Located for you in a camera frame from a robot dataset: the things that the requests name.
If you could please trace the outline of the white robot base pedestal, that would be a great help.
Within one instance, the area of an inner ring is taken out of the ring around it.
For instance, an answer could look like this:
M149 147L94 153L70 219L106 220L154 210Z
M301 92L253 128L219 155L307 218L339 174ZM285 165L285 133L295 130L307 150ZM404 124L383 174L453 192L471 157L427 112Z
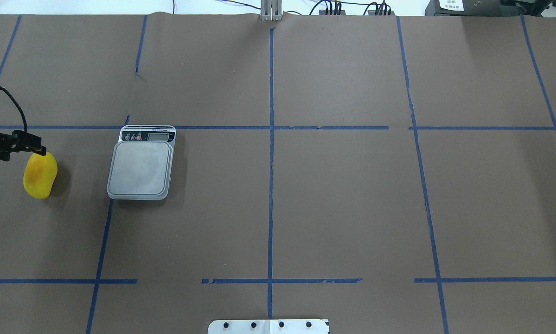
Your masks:
M329 334L329 321L324 319L252 319L216 320L208 334Z

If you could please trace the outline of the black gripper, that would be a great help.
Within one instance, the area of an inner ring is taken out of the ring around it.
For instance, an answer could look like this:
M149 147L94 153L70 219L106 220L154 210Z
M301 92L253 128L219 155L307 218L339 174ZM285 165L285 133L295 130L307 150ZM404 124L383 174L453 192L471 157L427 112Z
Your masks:
M9 161L13 152L30 152L46 155L47 148L42 146L42 138L27 131L13 131L12 135L0 133L0 160Z

